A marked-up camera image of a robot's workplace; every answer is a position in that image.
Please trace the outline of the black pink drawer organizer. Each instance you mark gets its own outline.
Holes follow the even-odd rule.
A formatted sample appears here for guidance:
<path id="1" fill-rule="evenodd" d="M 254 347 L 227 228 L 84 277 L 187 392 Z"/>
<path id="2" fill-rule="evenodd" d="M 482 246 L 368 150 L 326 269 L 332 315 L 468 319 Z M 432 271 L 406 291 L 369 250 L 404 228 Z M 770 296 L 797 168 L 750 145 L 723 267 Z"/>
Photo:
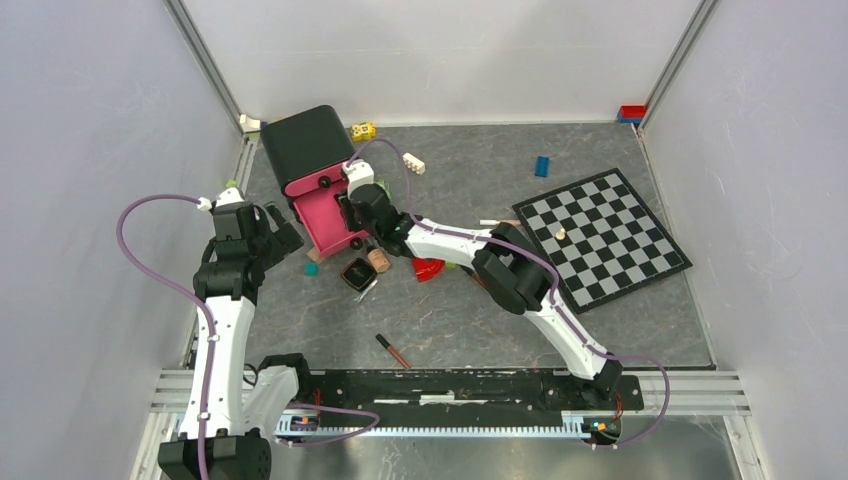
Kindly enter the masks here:
<path id="1" fill-rule="evenodd" d="M 268 123 L 260 140 L 280 193 L 320 257 L 364 246 L 367 232 L 353 226 L 342 164 L 354 145 L 330 105 Z"/>

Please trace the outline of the pink white lip gloss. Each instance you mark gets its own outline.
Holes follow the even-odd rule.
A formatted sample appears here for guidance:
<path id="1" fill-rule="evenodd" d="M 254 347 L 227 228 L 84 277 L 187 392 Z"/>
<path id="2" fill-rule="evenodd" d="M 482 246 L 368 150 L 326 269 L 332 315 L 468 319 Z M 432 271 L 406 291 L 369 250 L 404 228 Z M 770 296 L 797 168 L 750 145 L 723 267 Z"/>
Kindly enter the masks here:
<path id="1" fill-rule="evenodd" d="M 481 227 L 496 227 L 498 225 L 512 225 L 512 226 L 521 226 L 522 223 L 519 220 L 494 220 L 494 219 L 481 219 L 479 220 L 479 225 Z"/>

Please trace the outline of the brown lip gloss tube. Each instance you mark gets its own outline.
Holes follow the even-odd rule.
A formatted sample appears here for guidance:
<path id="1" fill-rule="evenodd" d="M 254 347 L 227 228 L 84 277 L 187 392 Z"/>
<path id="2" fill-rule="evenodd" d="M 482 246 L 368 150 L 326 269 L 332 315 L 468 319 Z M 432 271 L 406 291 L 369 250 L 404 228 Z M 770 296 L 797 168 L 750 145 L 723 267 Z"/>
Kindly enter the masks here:
<path id="1" fill-rule="evenodd" d="M 410 363 L 382 334 L 377 334 L 375 339 L 404 369 L 409 370 L 411 368 Z"/>

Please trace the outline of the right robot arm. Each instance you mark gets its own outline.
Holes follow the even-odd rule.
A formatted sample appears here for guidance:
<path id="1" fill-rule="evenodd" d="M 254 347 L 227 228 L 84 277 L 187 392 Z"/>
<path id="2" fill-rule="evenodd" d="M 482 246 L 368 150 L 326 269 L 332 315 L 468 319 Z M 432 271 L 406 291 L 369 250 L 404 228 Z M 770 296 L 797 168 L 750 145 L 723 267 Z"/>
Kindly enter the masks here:
<path id="1" fill-rule="evenodd" d="M 398 211 L 377 184 L 348 194 L 359 226 L 394 256 L 442 260 L 475 273 L 503 310 L 527 318 L 554 346 L 576 377 L 580 400 L 602 408 L 618 393 L 623 367 L 570 310 L 558 271 L 514 226 L 469 230 Z"/>

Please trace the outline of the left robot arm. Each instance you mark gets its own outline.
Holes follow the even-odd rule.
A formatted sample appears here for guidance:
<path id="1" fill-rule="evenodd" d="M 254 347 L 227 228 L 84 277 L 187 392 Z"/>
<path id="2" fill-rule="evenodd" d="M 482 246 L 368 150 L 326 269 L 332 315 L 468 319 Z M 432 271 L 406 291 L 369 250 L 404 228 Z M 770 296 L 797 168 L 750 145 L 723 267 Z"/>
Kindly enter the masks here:
<path id="1" fill-rule="evenodd" d="M 274 204 L 259 207 L 235 187 L 201 205 L 215 234 L 193 278 L 192 388 L 178 437 L 160 445 L 158 465 L 170 479 L 267 479 L 275 425 L 286 405 L 312 399 L 314 381 L 302 355 L 284 355 L 260 368 L 245 394 L 246 342 L 266 272 L 304 241 Z"/>

